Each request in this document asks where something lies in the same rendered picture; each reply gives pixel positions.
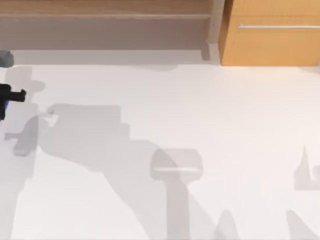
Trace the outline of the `wooden open shelf unit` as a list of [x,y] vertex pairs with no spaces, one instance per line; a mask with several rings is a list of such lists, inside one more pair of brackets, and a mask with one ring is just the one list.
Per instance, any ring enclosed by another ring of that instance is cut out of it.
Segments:
[[0,0],[0,50],[191,51],[210,57],[225,0]]

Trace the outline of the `light wooden cupboard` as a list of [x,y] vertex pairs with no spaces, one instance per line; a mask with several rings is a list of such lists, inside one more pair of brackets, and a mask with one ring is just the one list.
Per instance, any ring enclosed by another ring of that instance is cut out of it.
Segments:
[[218,40],[223,66],[320,65],[320,29],[243,29],[244,25],[320,26],[320,0],[225,0]]

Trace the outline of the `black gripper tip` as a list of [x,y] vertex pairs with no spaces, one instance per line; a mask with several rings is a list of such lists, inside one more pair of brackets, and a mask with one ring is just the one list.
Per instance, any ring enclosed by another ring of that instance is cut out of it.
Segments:
[[6,83],[0,83],[0,121],[6,117],[9,102],[24,102],[27,92],[24,89],[12,91],[12,87]]

